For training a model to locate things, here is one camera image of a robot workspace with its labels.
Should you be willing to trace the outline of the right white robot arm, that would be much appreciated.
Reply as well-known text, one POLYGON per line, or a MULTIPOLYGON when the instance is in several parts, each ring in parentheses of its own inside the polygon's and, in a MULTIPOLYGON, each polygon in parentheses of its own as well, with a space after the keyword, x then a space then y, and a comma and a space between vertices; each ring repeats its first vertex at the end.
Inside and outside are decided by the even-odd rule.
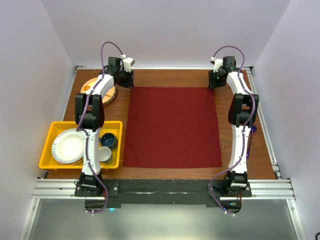
POLYGON ((242 70, 236 67, 233 56, 222 59, 211 57, 210 63, 213 69, 208 72, 208 88, 216 89, 228 85, 233 93, 228 111, 228 122, 232 130, 230 162, 224 171, 222 183, 212 189, 233 197, 247 188, 248 142, 252 126, 256 121, 260 97, 247 86, 242 70))

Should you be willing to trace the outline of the dark red cloth napkin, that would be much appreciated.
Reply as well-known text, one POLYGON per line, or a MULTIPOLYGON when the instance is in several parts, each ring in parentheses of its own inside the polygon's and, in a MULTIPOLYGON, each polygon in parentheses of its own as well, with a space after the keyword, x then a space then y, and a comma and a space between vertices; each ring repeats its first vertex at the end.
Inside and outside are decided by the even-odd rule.
POLYGON ((215 95, 205 87, 134 87, 123 165, 218 168, 222 164, 215 95))

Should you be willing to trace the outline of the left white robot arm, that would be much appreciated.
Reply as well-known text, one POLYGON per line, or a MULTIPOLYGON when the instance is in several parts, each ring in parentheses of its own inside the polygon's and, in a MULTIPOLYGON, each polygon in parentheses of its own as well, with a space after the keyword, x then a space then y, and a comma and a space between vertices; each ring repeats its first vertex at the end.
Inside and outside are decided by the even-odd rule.
POLYGON ((105 121, 103 97, 115 85, 128 89, 134 87, 134 64, 135 59, 124 54, 120 57, 109 57, 107 65, 102 66, 94 84, 75 97, 76 130, 83 138, 83 166, 77 188, 92 196, 107 192, 98 155, 100 131, 105 121))

